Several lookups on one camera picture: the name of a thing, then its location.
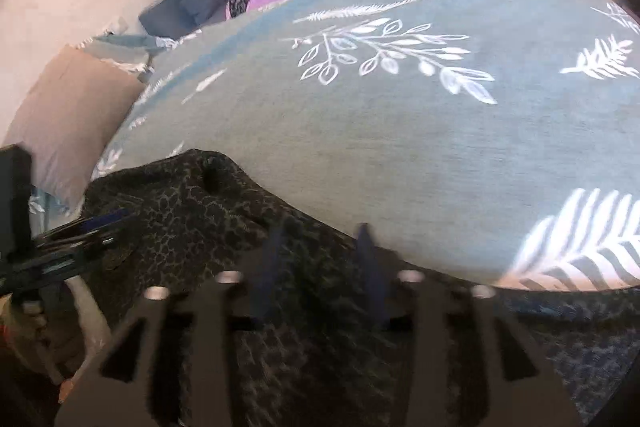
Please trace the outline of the dark leopard print pants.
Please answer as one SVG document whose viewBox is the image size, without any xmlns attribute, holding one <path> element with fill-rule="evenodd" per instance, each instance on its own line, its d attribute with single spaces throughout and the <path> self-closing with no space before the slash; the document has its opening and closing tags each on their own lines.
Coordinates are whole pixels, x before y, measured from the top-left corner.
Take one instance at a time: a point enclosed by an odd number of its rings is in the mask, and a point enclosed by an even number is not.
<svg viewBox="0 0 640 427">
<path fill-rule="evenodd" d="M 289 206 L 229 157 L 188 150 L 92 181 L 82 212 L 130 211 L 130 236 L 89 285 L 118 323 L 151 285 L 194 291 L 280 236 L 265 272 L 267 310 L 257 332 L 233 334 L 241 416 L 250 426 L 388 426 L 407 388 L 416 328 L 377 319 L 380 291 L 364 276 L 356 239 Z M 497 303 L 559 378 L 533 393 L 513 426 L 549 426 L 570 404 L 584 426 L 631 426 L 639 406 L 639 293 L 537 293 L 500 289 Z"/>
</svg>

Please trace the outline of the beige pillow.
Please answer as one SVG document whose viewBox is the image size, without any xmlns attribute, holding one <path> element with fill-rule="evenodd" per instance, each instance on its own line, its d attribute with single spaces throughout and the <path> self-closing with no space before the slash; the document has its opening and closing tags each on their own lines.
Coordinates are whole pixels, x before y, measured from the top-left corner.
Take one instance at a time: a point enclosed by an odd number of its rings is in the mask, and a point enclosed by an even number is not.
<svg viewBox="0 0 640 427">
<path fill-rule="evenodd" d="M 129 72 L 64 46 L 27 93 L 4 143 L 28 150 L 32 184 L 73 208 L 143 90 Z"/>
</svg>

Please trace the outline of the teal leaf print bedspread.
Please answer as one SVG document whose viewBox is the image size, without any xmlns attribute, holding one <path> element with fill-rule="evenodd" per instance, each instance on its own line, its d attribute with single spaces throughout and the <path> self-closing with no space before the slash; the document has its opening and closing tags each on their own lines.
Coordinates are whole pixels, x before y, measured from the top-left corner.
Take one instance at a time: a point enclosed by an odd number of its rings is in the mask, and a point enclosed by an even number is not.
<svg viewBox="0 0 640 427">
<path fill-rule="evenodd" d="M 427 268 L 639 282 L 639 22 L 612 0 L 283 0 L 153 68 L 97 176 L 218 150 Z"/>
</svg>

